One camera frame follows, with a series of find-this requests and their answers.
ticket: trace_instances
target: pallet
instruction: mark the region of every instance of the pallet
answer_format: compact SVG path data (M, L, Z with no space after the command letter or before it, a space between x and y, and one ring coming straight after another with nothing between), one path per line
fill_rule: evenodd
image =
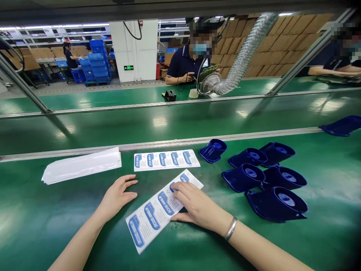
M89 86L92 86L92 85L103 85L103 84L107 84L107 85L110 85L110 80L109 81L101 81L101 82L98 82L98 81L95 81L95 80L87 80L84 82L84 85L86 87L89 87Z

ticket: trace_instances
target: chair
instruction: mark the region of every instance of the chair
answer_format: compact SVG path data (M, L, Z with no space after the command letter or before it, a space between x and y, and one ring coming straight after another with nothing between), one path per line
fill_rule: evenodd
M86 79L82 70L72 70L71 74L73 75L76 84L78 84L79 82L85 83Z

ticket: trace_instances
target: green exit sign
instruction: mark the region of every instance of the green exit sign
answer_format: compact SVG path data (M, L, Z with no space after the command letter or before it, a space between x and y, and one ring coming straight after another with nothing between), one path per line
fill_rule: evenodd
M133 65L124 66L124 70L134 70Z

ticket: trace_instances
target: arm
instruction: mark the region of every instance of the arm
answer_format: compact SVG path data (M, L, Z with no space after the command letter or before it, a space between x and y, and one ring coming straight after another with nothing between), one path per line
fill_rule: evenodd
M182 77L170 77L165 78L165 83L167 85L178 85L180 83L192 82L194 79L190 76L193 75L193 72L186 73Z
M138 182L132 180L134 178L135 175L126 175L115 181L105 193L97 210L71 239L60 256L51 265L49 271L83 270L95 240L104 224L112 219L125 204L137 197L137 193L124 192L128 186Z
M172 185L172 189L178 190L173 196L188 210L188 213L176 214L172 220L195 223L226 236L233 219L231 214L191 183L178 182ZM312 271L240 221L237 221L229 243L259 271Z
M157 44L161 45L164 48L164 44L160 40L157 40Z
M339 72L334 70L324 69L323 66L312 66L308 70L308 75L318 76L318 75L336 75L336 76L360 76L361 72Z

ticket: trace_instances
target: wrist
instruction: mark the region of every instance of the wrist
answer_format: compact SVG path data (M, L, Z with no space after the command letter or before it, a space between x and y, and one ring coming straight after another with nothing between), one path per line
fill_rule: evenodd
M225 237L231 226L233 216L224 210L222 211L222 214L218 216L216 221L214 232L218 233L222 237Z

